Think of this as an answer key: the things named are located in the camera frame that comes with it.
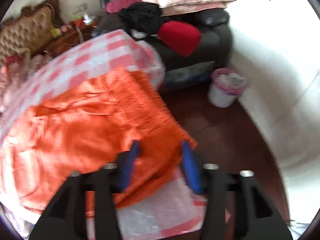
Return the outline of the carved wooden nightstand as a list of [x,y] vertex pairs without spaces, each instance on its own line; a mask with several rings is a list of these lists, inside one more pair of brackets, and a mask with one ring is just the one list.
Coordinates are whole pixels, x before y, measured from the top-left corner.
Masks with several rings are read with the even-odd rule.
[[91,39],[92,31],[97,27],[98,23],[94,21],[89,25],[81,25],[80,32],[82,33],[83,41],[80,40],[80,34],[76,29],[69,31],[68,33],[58,37],[55,40],[50,41],[47,45],[41,48],[35,55],[40,54],[43,56],[50,56],[55,58],[65,51]]

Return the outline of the white trash bin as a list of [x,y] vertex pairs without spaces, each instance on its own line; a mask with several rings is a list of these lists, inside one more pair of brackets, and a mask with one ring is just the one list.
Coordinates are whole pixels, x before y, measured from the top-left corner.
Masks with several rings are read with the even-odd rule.
[[232,69],[216,69],[212,72],[208,99],[216,107],[227,108],[245,91],[247,83],[245,77]]

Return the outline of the orange pants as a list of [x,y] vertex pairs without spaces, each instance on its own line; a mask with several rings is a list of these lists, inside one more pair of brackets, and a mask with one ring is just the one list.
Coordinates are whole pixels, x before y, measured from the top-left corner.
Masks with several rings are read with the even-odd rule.
[[136,204],[167,183],[181,162],[183,141],[196,141],[174,119],[144,72],[123,68],[29,107],[1,149],[1,195],[41,213],[73,171],[113,162],[134,141],[140,154],[118,208]]

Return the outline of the pink checkered plastic sheet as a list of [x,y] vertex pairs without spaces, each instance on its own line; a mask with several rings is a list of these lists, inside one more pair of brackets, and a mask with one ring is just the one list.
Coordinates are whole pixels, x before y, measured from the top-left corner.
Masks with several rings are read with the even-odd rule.
[[[144,72],[155,90],[164,80],[163,63],[146,42],[136,42],[122,30],[93,38],[50,61],[10,98],[1,118],[1,149],[5,136],[26,109],[119,68]],[[28,210],[3,195],[1,203],[18,232],[28,236],[27,223],[35,224],[42,212]],[[200,227],[205,205],[203,197],[187,188],[177,166],[155,193],[118,208],[121,230],[125,239],[160,239],[191,232]]]

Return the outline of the red garment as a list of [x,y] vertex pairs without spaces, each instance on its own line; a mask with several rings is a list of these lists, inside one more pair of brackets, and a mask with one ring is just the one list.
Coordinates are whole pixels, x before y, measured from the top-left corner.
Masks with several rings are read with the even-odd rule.
[[202,37],[199,29],[181,21],[164,23],[157,35],[168,48],[182,57],[189,57],[200,44]]

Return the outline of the tufted beige headboard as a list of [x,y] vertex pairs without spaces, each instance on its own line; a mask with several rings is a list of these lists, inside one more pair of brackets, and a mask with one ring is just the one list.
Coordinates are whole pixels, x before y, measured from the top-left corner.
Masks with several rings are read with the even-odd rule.
[[11,17],[1,23],[1,63],[24,48],[32,54],[40,51],[53,39],[52,30],[64,24],[59,0],[23,7],[18,18]]

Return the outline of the black clothing pile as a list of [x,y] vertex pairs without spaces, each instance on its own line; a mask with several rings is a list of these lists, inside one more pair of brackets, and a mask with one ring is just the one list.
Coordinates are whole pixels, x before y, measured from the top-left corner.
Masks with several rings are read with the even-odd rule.
[[162,10],[155,3],[135,2],[129,7],[121,9],[118,15],[130,29],[149,35],[157,34],[164,24]]

